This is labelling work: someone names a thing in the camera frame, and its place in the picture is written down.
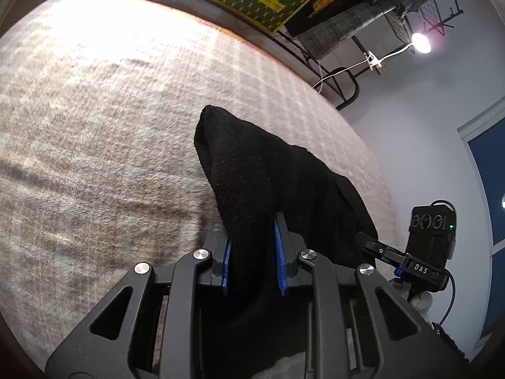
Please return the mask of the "right hand grey glove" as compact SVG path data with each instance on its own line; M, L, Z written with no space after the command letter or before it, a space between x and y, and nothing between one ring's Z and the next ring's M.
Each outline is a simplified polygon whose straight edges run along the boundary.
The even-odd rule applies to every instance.
M413 307L425 321L429 321L429 311L433 304L433 297L430 292L418 292L411 283L403 281L400 278L393 278L389 283L399 292L400 296L402 296L406 302L411 304L411 307Z

